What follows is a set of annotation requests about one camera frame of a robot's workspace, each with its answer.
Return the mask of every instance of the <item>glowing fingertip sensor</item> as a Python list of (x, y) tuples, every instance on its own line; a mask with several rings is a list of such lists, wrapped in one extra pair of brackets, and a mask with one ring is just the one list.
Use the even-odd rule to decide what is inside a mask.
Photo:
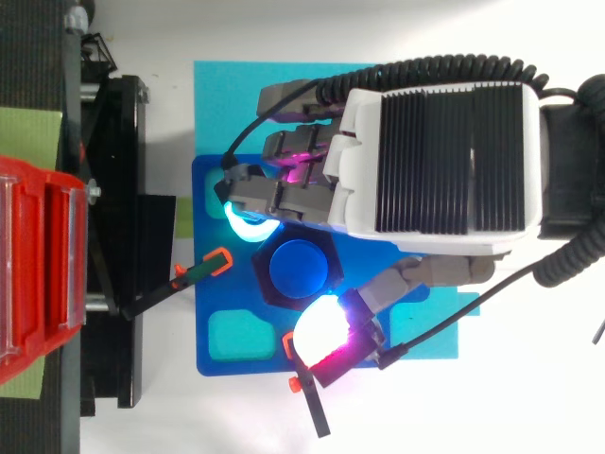
[(233, 211), (230, 201), (225, 203), (225, 216), (237, 236), (249, 243), (265, 241), (280, 225), (280, 221), (275, 219), (265, 219), (258, 224), (246, 222)]
[(296, 322), (294, 349), (307, 367), (313, 367), (349, 338), (349, 323), (336, 295), (322, 295)]

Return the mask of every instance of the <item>black heat sink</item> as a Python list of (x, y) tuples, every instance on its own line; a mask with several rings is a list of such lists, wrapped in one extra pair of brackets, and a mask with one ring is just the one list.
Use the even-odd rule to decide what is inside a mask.
[(523, 230), (523, 181), (520, 85), (383, 97), (377, 232)]

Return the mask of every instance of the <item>blue tray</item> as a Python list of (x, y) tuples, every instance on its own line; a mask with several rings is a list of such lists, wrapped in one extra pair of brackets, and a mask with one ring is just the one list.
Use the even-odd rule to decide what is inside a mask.
[[(195, 257), (218, 246), (233, 254), (233, 268), (196, 286), (198, 369), (203, 375), (238, 375), (291, 371), (282, 336), (291, 331), (299, 312), (269, 306), (263, 300), (251, 266), (260, 243), (247, 243), (232, 231), (214, 194), (222, 178), (221, 153), (256, 112), (260, 89), (271, 83), (329, 76), (365, 65), (198, 61), (195, 65), (196, 152), (192, 165)], [(265, 138), (284, 125), (267, 123), (239, 152), (241, 161), (260, 164)], [(389, 243), (333, 235), (345, 279), (335, 290), (357, 287), (405, 256)], [(456, 288), (421, 287), (378, 316), (388, 344), (409, 340), (445, 319), (474, 298)], [(457, 358), (458, 326), (414, 348), (405, 358)], [(363, 363), (362, 367), (371, 366)]]

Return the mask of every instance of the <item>white background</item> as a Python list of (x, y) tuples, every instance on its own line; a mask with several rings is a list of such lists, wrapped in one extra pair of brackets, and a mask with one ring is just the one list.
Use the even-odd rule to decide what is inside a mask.
[[(147, 106), (147, 192), (191, 194), (193, 61), (394, 61), (509, 55), (549, 86), (605, 72), (590, 0), (97, 0), (95, 29)], [(530, 242), (496, 280), (553, 245)], [(175, 244), (184, 264), (191, 240)], [(82, 452), (472, 453), (605, 451), (604, 266), (553, 290), (530, 278), (460, 323), (458, 360), (353, 371), (321, 391), (332, 435), (318, 440), (288, 374), (209, 378), (195, 366), (193, 292), (145, 316), (144, 394), (134, 410), (97, 401)]]

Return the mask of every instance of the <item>black coiled cable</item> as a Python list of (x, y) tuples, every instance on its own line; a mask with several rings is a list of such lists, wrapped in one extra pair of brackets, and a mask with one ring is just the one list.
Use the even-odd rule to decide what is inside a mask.
[(444, 55), (397, 61), (320, 79), (316, 98), (322, 105), (343, 103), (353, 88), (378, 92), (437, 83), (511, 80), (531, 86), (538, 96), (548, 83), (548, 76), (536, 76), (533, 65), (524, 68), (523, 61), (486, 55)]
[[(577, 102), (595, 116), (601, 137), (605, 137), (605, 75), (586, 80), (578, 89)], [(534, 278), (544, 287), (555, 287), (605, 256), (605, 215), (601, 215), (587, 230), (581, 232), (560, 249), (540, 260), (533, 271)]]

